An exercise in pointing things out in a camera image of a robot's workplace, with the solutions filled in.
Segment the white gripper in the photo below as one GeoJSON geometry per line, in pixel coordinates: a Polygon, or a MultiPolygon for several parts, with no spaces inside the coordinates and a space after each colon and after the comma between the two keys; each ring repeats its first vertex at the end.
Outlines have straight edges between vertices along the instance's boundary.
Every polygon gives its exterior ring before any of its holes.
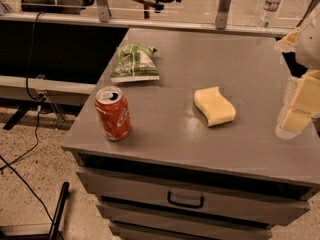
{"type": "Polygon", "coordinates": [[[320,115],[320,4],[295,28],[276,42],[283,53],[295,52],[296,61],[309,69],[290,77],[279,114],[280,134],[300,134],[320,115]]]}

